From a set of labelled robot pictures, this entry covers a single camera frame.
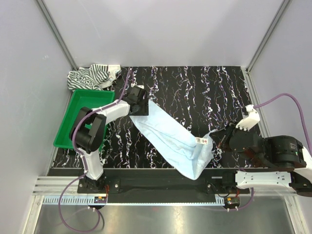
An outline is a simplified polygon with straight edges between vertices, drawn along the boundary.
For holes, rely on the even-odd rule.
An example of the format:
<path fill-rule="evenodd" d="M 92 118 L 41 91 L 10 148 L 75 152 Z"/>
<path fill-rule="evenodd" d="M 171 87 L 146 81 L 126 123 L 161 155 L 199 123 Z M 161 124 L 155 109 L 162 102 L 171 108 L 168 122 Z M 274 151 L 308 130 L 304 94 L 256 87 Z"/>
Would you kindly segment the striped green white towel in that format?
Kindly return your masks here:
<path fill-rule="evenodd" d="M 120 65 L 92 64 L 89 68 L 80 67 L 70 71 L 67 86 L 74 90 L 103 90 L 110 87 L 121 73 Z"/>

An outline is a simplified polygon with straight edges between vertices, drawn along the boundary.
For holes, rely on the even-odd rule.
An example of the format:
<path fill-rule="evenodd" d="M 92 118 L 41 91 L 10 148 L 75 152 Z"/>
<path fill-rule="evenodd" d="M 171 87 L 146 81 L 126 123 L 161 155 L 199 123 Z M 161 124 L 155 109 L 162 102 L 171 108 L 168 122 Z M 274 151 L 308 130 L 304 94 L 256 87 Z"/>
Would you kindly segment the light blue towel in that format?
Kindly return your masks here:
<path fill-rule="evenodd" d="M 130 116 L 161 156 L 183 176 L 196 180 L 213 159 L 211 132 L 195 137 L 153 101 L 147 116 Z"/>

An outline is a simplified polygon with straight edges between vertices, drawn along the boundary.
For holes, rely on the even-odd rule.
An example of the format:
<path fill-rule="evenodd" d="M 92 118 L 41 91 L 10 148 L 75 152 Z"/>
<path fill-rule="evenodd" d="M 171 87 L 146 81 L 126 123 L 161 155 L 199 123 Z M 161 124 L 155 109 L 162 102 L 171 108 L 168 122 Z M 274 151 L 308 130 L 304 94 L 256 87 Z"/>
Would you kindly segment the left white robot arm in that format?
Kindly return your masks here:
<path fill-rule="evenodd" d="M 148 116 L 148 106 L 148 92 L 144 86 L 135 85 L 110 104 L 79 110 L 69 138 L 82 158 L 85 176 L 81 180 L 84 188 L 100 193 L 107 187 L 99 156 L 106 125 L 125 116 Z"/>

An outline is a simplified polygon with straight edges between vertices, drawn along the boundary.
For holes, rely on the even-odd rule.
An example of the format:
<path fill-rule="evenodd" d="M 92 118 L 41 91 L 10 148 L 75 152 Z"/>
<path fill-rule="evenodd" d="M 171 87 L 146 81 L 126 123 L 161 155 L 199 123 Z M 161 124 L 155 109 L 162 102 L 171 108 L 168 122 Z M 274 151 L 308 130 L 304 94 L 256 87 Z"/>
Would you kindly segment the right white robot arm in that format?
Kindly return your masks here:
<path fill-rule="evenodd" d="M 250 171 L 239 169 L 222 179 L 221 187 L 226 193 L 237 189 L 281 188 L 300 196 L 312 195 L 312 157 L 294 137 L 263 138 L 231 122 L 213 133 L 212 138 L 217 148 L 240 155 L 252 166 Z"/>

